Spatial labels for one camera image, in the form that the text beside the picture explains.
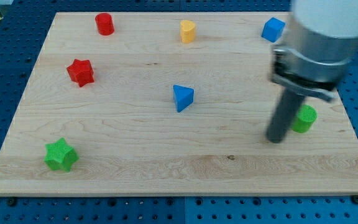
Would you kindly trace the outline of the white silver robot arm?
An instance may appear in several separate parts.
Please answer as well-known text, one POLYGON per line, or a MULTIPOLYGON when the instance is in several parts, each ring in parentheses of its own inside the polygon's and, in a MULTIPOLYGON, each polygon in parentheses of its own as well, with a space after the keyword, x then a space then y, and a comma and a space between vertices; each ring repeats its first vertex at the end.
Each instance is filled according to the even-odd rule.
POLYGON ((295 0, 285 31, 272 47, 271 80, 282 100, 332 101, 358 49, 358 0, 295 0))

